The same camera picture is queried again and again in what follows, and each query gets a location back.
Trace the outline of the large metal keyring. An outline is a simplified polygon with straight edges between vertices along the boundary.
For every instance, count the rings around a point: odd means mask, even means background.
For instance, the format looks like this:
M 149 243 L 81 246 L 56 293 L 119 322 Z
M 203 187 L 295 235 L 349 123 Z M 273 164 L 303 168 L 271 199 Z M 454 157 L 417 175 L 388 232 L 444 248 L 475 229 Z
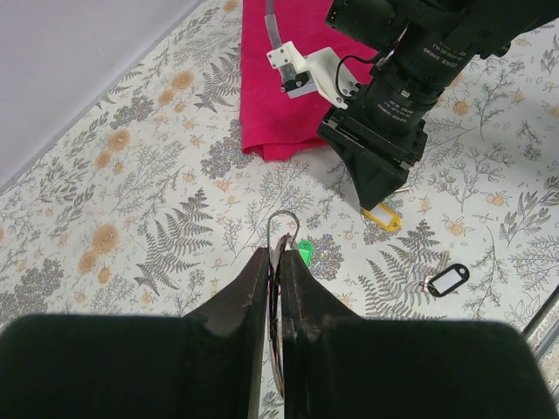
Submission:
M 275 246 L 272 243 L 272 221 L 277 216 L 289 216 L 295 222 L 295 232 L 287 232 Z M 280 330 L 280 262 L 285 251 L 297 251 L 297 235 L 300 231 L 299 218 L 286 209 L 277 210 L 270 215 L 266 223 L 266 251 L 268 255 L 267 274 L 267 331 L 268 345 L 270 349 L 270 362 L 273 371 L 273 379 L 276 389 L 282 398 L 285 398 L 285 375 L 283 367 L 283 344 Z

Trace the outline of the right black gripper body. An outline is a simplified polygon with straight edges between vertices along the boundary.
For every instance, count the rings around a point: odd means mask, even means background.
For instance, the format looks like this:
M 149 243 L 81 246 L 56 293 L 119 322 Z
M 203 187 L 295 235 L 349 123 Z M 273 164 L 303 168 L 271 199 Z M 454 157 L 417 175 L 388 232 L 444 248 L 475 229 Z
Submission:
M 367 61 L 372 80 L 349 78 L 346 56 L 336 64 L 335 105 L 319 136 L 339 156 L 362 151 L 378 168 L 405 170 L 422 158 L 424 116 L 463 69 L 463 53 L 446 47 L 397 47 Z

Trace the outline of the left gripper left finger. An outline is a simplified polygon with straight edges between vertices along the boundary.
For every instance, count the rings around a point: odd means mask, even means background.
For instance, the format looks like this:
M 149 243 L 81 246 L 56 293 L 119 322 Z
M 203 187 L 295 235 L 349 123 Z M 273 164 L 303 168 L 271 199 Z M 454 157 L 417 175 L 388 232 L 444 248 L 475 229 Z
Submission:
M 268 252 L 182 317 L 35 314 L 1 334 L 4 418 L 255 418 Z

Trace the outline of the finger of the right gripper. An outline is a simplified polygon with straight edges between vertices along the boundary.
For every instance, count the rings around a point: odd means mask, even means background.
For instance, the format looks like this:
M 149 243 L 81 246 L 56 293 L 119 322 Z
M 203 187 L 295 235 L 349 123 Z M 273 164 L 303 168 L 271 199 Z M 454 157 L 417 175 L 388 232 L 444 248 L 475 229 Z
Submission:
M 333 146 L 341 157 L 355 186 L 360 207 L 371 210 L 408 179 L 409 169 L 390 162 L 368 150 Z

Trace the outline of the yellow tag key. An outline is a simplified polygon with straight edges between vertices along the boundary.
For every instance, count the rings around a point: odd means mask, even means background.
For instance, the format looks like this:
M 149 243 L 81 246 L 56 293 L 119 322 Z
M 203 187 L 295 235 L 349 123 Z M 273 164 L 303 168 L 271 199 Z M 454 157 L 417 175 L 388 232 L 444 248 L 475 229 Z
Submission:
M 389 208 L 386 203 L 392 198 L 395 198 L 397 195 L 408 193 L 410 191 L 411 187 L 397 189 L 374 208 L 360 208 L 360 212 L 363 216 L 385 231 L 399 231 L 402 227 L 401 217 L 393 209 Z

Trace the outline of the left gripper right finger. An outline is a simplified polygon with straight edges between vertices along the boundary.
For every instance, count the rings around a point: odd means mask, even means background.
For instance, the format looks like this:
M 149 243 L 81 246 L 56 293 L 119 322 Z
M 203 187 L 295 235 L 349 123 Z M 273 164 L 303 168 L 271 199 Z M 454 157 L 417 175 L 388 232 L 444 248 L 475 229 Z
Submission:
M 512 327 L 468 320 L 364 319 L 280 262 L 288 418 L 550 418 L 553 401 Z

